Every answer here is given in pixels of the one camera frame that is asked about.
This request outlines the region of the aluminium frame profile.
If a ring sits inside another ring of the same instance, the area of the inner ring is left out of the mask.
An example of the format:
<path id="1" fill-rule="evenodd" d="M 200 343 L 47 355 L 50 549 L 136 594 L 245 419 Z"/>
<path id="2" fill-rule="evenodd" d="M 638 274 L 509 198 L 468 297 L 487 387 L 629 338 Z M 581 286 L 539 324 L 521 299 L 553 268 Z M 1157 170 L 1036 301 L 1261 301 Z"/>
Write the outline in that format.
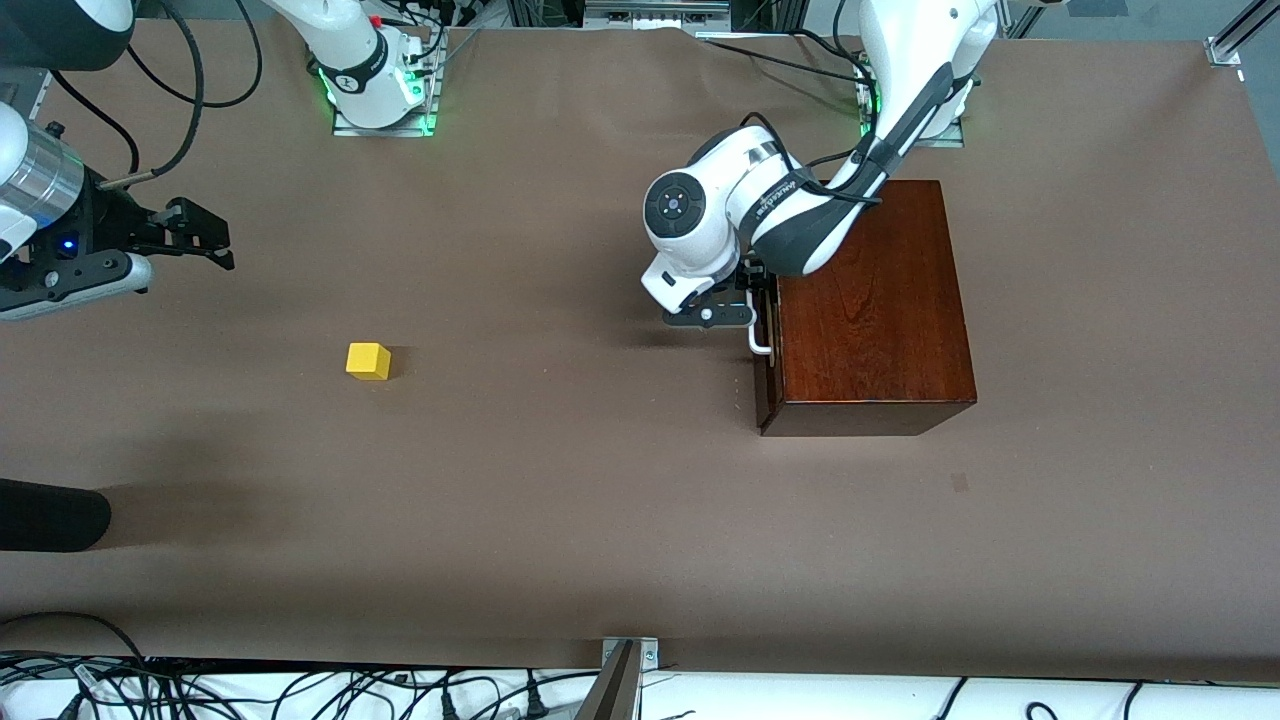
<path id="1" fill-rule="evenodd" d="M 1249 0 L 1216 35 L 1204 41 L 1210 65 L 1239 67 L 1240 50 L 1277 17 L 1280 0 Z"/>

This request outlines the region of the aluminium table edge rail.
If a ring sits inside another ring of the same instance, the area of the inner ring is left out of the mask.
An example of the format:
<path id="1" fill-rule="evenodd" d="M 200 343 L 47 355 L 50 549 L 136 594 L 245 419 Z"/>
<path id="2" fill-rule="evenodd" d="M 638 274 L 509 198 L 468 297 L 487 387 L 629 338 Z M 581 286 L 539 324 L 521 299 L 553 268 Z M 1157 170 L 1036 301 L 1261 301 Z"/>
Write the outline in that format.
<path id="1" fill-rule="evenodd" d="M 36 120 L 52 78 L 49 70 L 29 67 L 0 67 L 0 102 L 28 120 Z"/>

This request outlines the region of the grey control box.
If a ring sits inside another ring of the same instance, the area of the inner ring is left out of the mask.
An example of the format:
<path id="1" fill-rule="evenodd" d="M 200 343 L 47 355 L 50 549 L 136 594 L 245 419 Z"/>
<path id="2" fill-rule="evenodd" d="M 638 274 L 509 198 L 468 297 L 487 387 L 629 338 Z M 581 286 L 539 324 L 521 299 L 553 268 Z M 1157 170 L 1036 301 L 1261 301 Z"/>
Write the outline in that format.
<path id="1" fill-rule="evenodd" d="M 584 0 L 584 29 L 732 31 L 730 0 Z"/>

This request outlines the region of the dark wooden drawer cabinet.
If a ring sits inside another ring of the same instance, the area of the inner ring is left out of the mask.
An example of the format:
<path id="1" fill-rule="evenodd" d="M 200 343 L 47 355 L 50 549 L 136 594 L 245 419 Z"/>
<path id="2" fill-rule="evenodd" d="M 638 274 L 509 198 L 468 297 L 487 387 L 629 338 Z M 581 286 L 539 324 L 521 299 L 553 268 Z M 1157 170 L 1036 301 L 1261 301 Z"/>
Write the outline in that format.
<path id="1" fill-rule="evenodd" d="M 977 404 L 938 181 L 888 182 L 823 268 L 773 281 L 782 369 L 764 437 L 919 436 Z"/>

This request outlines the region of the brown table cover sheet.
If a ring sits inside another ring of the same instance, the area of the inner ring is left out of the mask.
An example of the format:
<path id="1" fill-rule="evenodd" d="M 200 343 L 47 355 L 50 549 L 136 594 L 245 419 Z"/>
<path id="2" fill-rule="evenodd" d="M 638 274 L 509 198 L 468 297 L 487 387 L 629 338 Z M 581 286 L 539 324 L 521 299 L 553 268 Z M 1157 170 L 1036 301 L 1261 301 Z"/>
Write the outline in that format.
<path id="1" fill-rule="evenodd" d="M 1280 183 L 1197 42 L 986 54 L 943 188 L 977 405 L 916 438 L 754 427 L 746 340 L 662 324 L 641 201 L 849 86 L 671 29 L 460 33 L 431 138 L 337 138 L 294 31 L 141 184 L 236 269 L 0 322 L 0 477 L 100 488 L 100 550 L 0 553 L 0 618 L 147 653 L 1280 679 Z M 346 373 L 349 343 L 389 380 Z"/>

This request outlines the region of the white sheet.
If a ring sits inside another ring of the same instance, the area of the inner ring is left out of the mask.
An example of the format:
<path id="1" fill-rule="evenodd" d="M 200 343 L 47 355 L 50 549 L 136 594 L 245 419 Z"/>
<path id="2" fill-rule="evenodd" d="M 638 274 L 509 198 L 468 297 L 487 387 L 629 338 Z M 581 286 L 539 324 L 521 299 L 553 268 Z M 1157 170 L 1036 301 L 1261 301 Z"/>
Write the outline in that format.
<path id="1" fill-rule="evenodd" d="M 0 720 L 524 720 L 532 675 L 573 720 L 588 670 L 443 670 L 0 653 Z M 637 720 L 1280 720 L 1280 685 L 694 673 L 641 675 Z"/>

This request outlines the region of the light wood drawer white handle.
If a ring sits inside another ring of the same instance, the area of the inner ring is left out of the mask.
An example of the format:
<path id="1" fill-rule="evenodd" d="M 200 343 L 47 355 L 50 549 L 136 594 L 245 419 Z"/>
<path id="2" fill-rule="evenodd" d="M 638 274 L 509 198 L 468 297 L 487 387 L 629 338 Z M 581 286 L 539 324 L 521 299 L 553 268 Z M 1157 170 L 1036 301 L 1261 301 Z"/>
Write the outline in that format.
<path id="1" fill-rule="evenodd" d="M 749 297 L 755 322 L 748 329 L 748 346 L 753 352 L 756 427 L 762 436 L 776 415 L 780 397 L 782 360 L 777 295 L 777 282 L 767 281 Z"/>

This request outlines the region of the dark slanted post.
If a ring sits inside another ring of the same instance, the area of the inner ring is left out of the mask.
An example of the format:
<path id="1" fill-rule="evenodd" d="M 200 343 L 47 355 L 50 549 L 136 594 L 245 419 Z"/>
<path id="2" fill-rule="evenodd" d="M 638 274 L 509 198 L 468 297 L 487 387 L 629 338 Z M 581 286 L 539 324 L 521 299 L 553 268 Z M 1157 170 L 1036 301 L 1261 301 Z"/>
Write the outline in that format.
<path id="1" fill-rule="evenodd" d="M 646 661 L 643 639 L 605 642 L 605 661 L 573 720 L 637 720 L 637 697 Z"/>

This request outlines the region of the black cylindrical pole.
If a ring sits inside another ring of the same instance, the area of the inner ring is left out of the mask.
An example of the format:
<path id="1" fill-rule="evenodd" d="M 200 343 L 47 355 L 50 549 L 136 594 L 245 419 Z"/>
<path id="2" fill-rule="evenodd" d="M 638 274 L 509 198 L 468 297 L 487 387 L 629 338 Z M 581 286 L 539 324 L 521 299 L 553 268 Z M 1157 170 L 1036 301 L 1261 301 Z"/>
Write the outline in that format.
<path id="1" fill-rule="evenodd" d="M 111 519 L 97 491 L 0 478 L 0 551 L 83 552 L 105 537 Z"/>

